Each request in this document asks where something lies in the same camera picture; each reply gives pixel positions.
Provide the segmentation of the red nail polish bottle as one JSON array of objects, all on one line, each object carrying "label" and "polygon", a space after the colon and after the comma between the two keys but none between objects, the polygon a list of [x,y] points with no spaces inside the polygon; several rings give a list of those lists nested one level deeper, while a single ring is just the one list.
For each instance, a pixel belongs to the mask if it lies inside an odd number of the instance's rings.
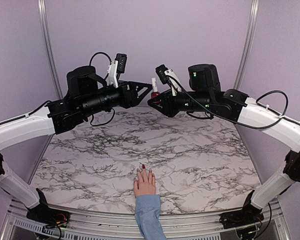
[{"label": "red nail polish bottle", "polygon": [[153,91],[153,92],[151,93],[151,99],[156,98],[156,97],[159,96],[159,95],[160,95],[160,92],[158,92],[158,91]]}]

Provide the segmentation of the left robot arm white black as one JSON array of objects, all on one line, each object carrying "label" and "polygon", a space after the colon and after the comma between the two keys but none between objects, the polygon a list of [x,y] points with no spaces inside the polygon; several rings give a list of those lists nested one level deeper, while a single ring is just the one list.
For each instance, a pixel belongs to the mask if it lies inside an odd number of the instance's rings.
[{"label": "left robot arm white black", "polygon": [[88,118],[114,107],[135,107],[152,90],[149,83],[118,80],[115,64],[109,66],[106,81],[94,66],[81,66],[66,75],[68,90],[61,100],[46,101],[35,110],[0,122],[0,188],[32,211],[43,223],[53,219],[44,195],[16,175],[3,160],[1,151],[41,136],[73,130]]}]

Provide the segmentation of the blue shirt sleeve forearm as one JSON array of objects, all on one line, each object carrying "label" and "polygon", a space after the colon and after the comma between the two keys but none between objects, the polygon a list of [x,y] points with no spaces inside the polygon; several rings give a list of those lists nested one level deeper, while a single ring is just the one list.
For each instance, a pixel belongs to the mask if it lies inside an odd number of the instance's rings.
[{"label": "blue shirt sleeve forearm", "polygon": [[161,214],[160,196],[144,195],[136,198],[135,220],[145,240],[166,240],[159,221]]}]

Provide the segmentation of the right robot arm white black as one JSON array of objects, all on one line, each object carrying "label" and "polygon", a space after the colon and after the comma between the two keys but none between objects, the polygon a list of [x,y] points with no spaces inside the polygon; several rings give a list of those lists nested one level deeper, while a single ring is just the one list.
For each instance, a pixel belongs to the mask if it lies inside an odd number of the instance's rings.
[{"label": "right robot arm white black", "polygon": [[258,130],[288,146],[284,163],[265,183],[246,198],[237,219],[248,224],[257,213],[291,185],[300,182],[300,121],[278,112],[236,89],[221,90],[217,68],[213,64],[188,67],[191,91],[180,84],[175,72],[160,65],[155,69],[160,81],[170,87],[148,100],[148,105],[173,118],[179,112],[192,116],[204,112],[206,119],[218,117],[234,125]]}]

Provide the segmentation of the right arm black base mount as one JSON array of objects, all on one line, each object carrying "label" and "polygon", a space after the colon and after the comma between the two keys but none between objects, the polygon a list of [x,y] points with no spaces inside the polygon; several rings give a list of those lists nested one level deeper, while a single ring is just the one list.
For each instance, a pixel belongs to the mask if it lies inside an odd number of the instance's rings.
[{"label": "right arm black base mount", "polygon": [[265,219],[262,210],[251,204],[251,198],[254,192],[253,190],[247,195],[241,209],[224,212],[219,215],[219,222],[223,225],[224,229],[254,224]]}]

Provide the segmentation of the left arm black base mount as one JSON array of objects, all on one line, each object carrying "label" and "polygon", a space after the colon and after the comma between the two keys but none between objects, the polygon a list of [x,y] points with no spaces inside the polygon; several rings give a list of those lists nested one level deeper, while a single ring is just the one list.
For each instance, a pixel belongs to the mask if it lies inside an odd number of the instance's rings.
[{"label": "left arm black base mount", "polygon": [[66,227],[69,222],[70,213],[68,211],[50,208],[44,193],[36,188],[39,197],[39,204],[33,208],[27,208],[26,217],[36,222],[47,224],[49,227],[61,225]]}]

